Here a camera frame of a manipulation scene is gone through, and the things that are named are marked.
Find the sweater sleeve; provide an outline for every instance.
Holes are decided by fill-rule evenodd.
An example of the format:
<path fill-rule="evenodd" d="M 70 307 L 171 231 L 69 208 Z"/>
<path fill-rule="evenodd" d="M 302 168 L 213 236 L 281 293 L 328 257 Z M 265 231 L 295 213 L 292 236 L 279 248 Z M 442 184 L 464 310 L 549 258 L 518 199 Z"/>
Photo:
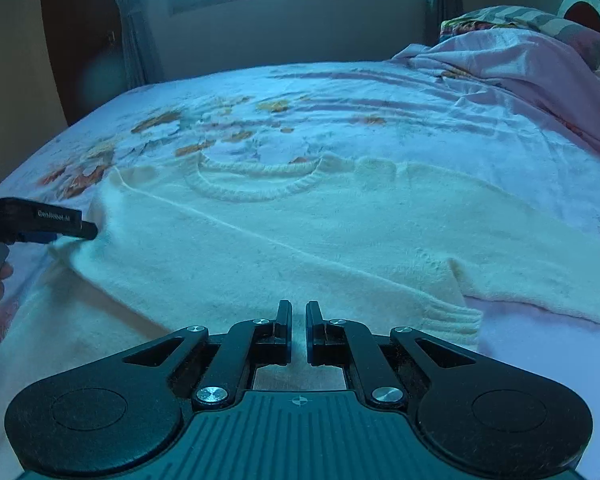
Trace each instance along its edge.
<path fill-rule="evenodd" d="M 400 181 L 415 236 L 464 295 L 600 323 L 599 241 L 464 174 L 410 164 Z"/>

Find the bed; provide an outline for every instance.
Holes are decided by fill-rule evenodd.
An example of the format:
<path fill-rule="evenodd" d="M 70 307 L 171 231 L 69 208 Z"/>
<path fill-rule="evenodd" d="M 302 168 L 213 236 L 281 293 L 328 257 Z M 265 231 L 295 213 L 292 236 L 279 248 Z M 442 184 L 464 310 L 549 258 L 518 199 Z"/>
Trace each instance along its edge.
<path fill-rule="evenodd" d="M 296 164 L 332 152 L 461 171 L 600 241 L 600 60 L 583 50 L 600 37 L 544 16 L 483 10 L 448 23 L 446 41 L 431 51 L 410 46 L 385 62 L 251 68 L 138 88 L 43 146 L 0 184 L 0 196 L 86 212 L 113 166 L 194 152 Z M 578 41 L 569 46 L 565 31 Z M 42 378 L 5 379 L 36 358 L 19 351 L 10 326 L 26 323 L 27 297 L 51 257 L 43 246 L 17 245 L 10 261 L 16 273 L 0 304 L 0 421 L 17 391 Z M 484 313 L 478 351 L 585 399 L 594 433 L 578 471 L 600 480 L 600 325 L 526 304 L 467 301 Z M 71 366 L 60 358 L 57 367 Z M 0 480 L 19 471 L 2 430 Z"/>

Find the striped pillowcase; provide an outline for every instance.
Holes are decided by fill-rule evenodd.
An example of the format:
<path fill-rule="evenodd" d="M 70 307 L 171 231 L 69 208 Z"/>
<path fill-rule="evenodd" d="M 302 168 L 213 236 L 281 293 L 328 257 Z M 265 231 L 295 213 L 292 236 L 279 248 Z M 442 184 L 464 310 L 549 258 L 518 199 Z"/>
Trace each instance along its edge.
<path fill-rule="evenodd" d="M 529 7 L 497 6 L 468 12 L 442 23 L 440 41 L 472 30 L 500 27 L 526 28 L 569 45 L 600 79 L 600 33 Z"/>

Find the white sweater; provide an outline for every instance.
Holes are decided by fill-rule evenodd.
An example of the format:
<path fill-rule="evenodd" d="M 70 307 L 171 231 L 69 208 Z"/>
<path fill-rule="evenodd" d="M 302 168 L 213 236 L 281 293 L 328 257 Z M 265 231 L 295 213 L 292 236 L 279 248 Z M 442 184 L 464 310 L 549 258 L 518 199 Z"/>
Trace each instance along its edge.
<path fill-rule="evenodd" d="M 408 325 L 475 348 L 463 296 L 600 322 L 600 243 L 490 184 L 422 164 L 325 155 L 287 166 L 201 153 L 113 171 L 93 242 L 55 254 L 169 330 L 309 300 L 375 333 Z M 229 326 L 219 326 L 227 330 Z"/>

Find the wooden door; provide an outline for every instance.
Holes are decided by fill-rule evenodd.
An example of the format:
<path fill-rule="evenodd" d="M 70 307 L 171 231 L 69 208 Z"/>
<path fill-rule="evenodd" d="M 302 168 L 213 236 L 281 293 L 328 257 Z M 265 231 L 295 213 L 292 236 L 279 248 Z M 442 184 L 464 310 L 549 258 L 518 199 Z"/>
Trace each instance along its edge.
<path fill-rule="evenodd" d="M 40 0 L 46 46 L 68 124 L 126 90 L 115 0 Z"/>

